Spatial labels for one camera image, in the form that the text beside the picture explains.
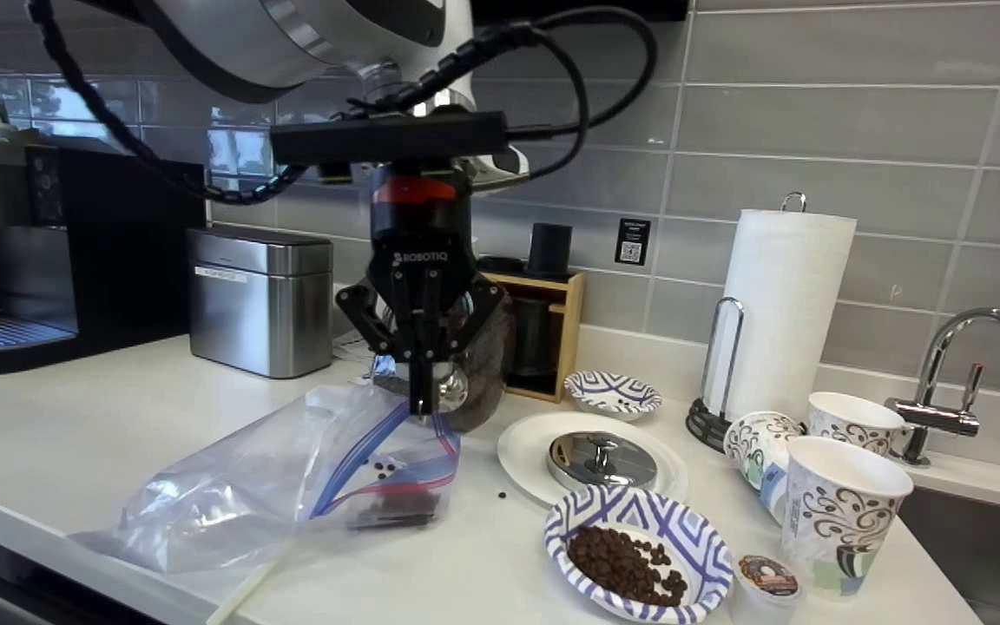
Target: paper towel roll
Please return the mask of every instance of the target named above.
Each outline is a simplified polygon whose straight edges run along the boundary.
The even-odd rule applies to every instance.
[[[742,208],[725,296],[742,302],[736,366],[732,310],[719,312],[704,406],[736,418],[748,408],[807,416],[825,326],[838,310],[856,219]]]

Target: bowl of coffee beans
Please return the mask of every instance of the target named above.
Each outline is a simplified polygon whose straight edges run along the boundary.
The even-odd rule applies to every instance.
[[[545,519],[545,553],[575,593],[630,621],[698,625],[736,579],[710,518],[635,487],[566,491]]]

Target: clear plastic bag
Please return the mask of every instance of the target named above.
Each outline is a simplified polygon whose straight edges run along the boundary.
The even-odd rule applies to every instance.
[[[165,568],[256,565],[299,528],[426,525],[460,473],[460,432],[410,418],[375,385],[327,385],[158,473],[117,525],[109,554]]]

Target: power outlet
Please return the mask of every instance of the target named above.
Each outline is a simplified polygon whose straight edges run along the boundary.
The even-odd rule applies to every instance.
[[[648,219],[619,219],[615,263],[645,263]]]

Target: small plate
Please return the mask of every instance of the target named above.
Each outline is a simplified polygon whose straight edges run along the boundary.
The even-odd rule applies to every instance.
[[[584,568],[575,568],[569,557],[569,533],[584,525],[619,528],[633,538],[665,543],[672,565],[687,582],[681,604],[667,608],[630,599],[603,590]],[[557,568],[575,593],[630,621],[698,625],[719,608],[719,599],[728,597],[736,579],[725,538],[681,498],[667,498],[648,488],[599,487],[569,491],[552,505],[542,538],[545,554],[557,561]]]
[[[655,474],[648,488],[667,496],[687,496],[687,468],[673,449],[655,432],[633,422],[593,416],[593,414],[532,414],[510,422],[496,439],[496,458],[503,473],[542,502],[564,498],[569,488],[549,468],[549,445],[573,430],[603,430],[638,445],[653,461]]]
[[[660,406],[648,385],[621,370],[573,370],[566,393],[575,406],[621,418],[638,418]]]

